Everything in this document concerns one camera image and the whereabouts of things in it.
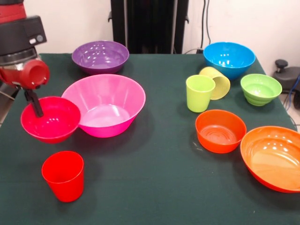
dark green tablecloth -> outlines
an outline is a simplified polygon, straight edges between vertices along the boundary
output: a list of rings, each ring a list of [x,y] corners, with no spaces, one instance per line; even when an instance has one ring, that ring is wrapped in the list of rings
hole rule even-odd
[[[70,54],[44,54],[51,79],[39,97],[60,96],[84,77]],[[185,80],[205,66],[202,55],[131,55],[119,72],[145,89],[144,109],[129,129],[100,139],[77,131],[50,145],[21,127],[26,105],[20,92],[0,128],[0,223],[52,225],[295,225],[300,195],[282,194],[258,183],[240,149],[208,152],[195,133],[197,113],[186,107]],[[262,73],[256,61],[247,73]],[[279,99],[264,107],[246,102],[240,82],[209,109],[240,116],[251,130],[263,125],[294,129]],[[85,190],[79,200],[56,200],[41,176],[41,165],[61,150],[85,160]]]

green bowl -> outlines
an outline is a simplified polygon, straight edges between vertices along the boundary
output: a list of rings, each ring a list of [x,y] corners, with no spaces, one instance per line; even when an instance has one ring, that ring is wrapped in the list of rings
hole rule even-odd
[[[282,92],[281,84],[273,77],[264,74],[244,76],[240,84],[246,100],[255,106],[263,106],[275,99]]]

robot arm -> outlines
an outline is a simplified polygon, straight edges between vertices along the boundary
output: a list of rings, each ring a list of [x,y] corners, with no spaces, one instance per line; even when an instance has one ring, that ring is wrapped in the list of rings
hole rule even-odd
[[[34,93],[49,80],[48,66],[35,46],[47,41],[39,16],[27,17],[24,0],[0,0],[0,80],[25,91],[36,116],[43,116]]]

plastic bowl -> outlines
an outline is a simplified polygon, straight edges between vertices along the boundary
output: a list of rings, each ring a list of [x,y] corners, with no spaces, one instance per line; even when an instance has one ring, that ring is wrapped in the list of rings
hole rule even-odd
[[[114,41],[89,42],[72,53],[73,62],[91,75],[115,73],[128,58],[128,49]]]
[[[214,67],[229,80],[240,77],[255,62],[254,53],[232,42],[217,42],[207,46],[203,55],[207,66]]]
[[[146,101],[141,85],[113,74],[83,78],[69,86],[62,97],[78,106],[82,115],[79,127],[95,137],[124,132]]]
[[[219,109],[201,113],[195,125],[200,144],[214,153],[235,150],[247,130],[240,117]]]
[[[76,130],[80,121],[78,107],[61,97],[44,97],[39,102],[43,117],[36,117],[32,105],[25,107],[21,114],[24,130],[38,140],[55,144],[66,140]]]
[[[240,84],[246,100],[255,106],[263,106],[282,92],[281,84],[273,77],[264,74],[249,74],[244,76]]]
[[[299,133],[284,127],[258,127],[244,136],[240,151],[260,183],[279,192],[300,192]]]

orange bowl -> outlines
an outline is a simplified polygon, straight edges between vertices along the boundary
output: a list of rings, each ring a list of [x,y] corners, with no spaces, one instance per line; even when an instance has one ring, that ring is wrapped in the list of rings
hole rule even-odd
[[[284,193],[300,192],[300,134],[265,126],[248,132],[240,144],[242,158],[263,185]]]
[[[240,117],[219,109],[201,113],[195,125],[200,144],[214,153],[235,150],[247,131]]]

